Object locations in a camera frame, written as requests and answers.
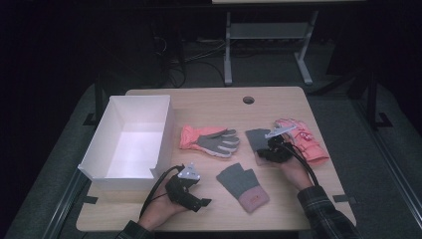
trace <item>hand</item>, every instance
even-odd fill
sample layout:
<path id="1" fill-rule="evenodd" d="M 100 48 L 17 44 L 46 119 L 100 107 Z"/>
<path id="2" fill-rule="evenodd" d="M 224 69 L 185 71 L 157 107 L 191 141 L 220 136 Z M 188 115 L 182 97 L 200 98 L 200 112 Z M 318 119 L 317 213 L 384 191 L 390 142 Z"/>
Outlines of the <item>hand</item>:
<path id="1" fill-rule="evenodd" d="M 288 181 L 299 191 L 314 186 L 307 170 L 294 156 L 282 163 L 272 162 L 272 166 L 281 170 Z"/>
<path id="2" fill-rule="evenodd" d="M 168 179 L 161 182 L 153 195 L 153 198 L 155 199 L 149 203 L 137 222 L 137 224 L 148 231 L 154 230 L 156 227 L 166 222 L 171 216 L 188 210 L 180 204 L 172 202 L 170 198 L 168 198 L 166 194 L 167 191 L 165 190 L 167 181 Z"/>

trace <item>metal frame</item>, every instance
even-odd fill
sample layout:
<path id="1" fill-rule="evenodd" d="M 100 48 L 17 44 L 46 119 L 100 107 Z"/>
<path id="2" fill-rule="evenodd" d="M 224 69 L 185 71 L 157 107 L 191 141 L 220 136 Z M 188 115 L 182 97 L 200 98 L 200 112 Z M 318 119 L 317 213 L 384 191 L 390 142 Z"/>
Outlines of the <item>metal frame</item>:
<path id="1" fill-rule="evenodd" d="M 313 35 L 318 11 L 313 11 L 305 23 L 232 23 L 230 12 L 226 21 L 226 54 L 224 56 L 224 84 L 233 84 L 232 63 L 230 60 L 231 39 L 303 39 L 304 44 L 295 53 L 295 60 L 306 85 L 312 85 L 313 79 L 305 63 L 305 55 Z"/>
<path id="2" fill-rule="evenodd" d="M 76 169 L 42 238 L 59 238 L 67 216 L 72 210 L 72 205 L 87 182 L 88 179 Z"/>

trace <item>person's left hand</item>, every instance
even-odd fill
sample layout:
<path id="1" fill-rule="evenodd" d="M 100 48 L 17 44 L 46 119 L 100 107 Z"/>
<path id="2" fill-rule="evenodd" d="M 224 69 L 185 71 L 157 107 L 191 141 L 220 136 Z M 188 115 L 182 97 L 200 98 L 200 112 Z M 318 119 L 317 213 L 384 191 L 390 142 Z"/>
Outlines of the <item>person's left hand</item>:
<path id="1" fill-rule="evenodd" d="M 168 179 L 161 182 L 152 197 L 155 199 L 149 203 L 137 222 L 137 224 L 148 231 L 154 230 L 156 227 L 166 222 L 171 216 L 188 210 L 182 205 L 172 202 L 170 198 L 168 198 L 168 195 L 166 194 L 167 191 L 165 190 L 167 181 Z"/>

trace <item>white cardboard box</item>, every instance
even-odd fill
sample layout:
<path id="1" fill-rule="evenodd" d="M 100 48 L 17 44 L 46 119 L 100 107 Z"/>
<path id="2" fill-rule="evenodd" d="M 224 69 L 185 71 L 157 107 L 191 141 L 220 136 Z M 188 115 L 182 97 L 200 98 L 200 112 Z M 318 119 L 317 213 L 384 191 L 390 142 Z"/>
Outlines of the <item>white cardboard box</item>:
<path id="1" fill-rule="evenodd" d="M 78 169 L 102 190 L 150 190 L 171 166 L 170 96 L 113 96 Z"/>

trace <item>person's right hand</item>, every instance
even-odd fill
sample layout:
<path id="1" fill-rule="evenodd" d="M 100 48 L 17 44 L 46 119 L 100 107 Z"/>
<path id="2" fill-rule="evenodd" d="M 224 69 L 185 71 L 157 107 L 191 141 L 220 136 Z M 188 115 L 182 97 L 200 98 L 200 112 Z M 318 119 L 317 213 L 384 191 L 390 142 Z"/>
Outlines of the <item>person's right hand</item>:
<path id="1" fill-rule="evenodd" d="M 307 170 L 293 156 L 282 163 L 272 162 L 272 166 L 281 170 L 285 174 L 287 180 L 299 191 L 314 186 Z"/>

